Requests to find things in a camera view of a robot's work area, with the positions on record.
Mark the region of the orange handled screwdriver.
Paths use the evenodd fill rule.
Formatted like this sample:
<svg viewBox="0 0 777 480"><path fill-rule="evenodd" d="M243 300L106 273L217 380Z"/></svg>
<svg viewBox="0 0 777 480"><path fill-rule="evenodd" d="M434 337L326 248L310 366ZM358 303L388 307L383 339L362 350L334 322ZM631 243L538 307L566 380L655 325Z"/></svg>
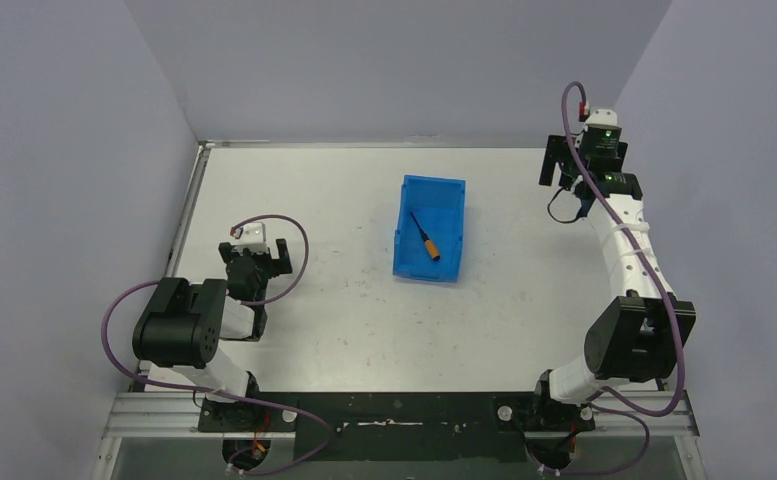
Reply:
<svg viewBox="0 0 777 480"><path fill-rule="evenodd" d="M424 248L426 249L428 256L431 258L432 261L438 262L441 258L441 255L437 246L435 245L433 240L429 237L427 232L423 229L415 213L413 211L410 211L409 214L419 232L419 235L422 239Z"/></svg>

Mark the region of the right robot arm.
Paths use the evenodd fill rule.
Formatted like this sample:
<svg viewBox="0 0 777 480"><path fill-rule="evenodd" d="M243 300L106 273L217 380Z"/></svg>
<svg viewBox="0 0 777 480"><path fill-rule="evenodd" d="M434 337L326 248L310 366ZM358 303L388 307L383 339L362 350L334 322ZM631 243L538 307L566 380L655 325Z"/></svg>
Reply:
<svg viewBox="0 0 777 480"><path fill-rule="evenodd" d="M580 420L587 405L604 393L650 417L669 414L682 400L685 369L678 359L696 321L694 305L676 297L664 279L648 236L643 191L622 170L627 143L617 127L590 126L571 150L571 135L547 140L539 183L554 184L580 201L577 216L592 226L602 248L611 301L588 329L583 352L570 363L545 371L527 401L538 427ZM618 386L677 376L668 405L638 405Z"/></svg>

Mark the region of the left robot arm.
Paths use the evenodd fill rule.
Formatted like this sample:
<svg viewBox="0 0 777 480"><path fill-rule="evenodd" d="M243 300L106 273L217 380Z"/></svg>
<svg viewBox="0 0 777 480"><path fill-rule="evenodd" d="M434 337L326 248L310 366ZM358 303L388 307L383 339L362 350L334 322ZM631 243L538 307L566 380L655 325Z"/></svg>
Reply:
<svg viewBox="0 0 777 480"><path fill-rule="evenodd" d="M255 376L237 366L220 343L257 342L263 336L268 283L293 271L286 240L275 244L276 254L264 242L219 244L225 278L201 283L162 278L136 323L132 348L138 359L206 388L203 431L253 430L271 420L269 408L251 396L259 391Z"/></svg>

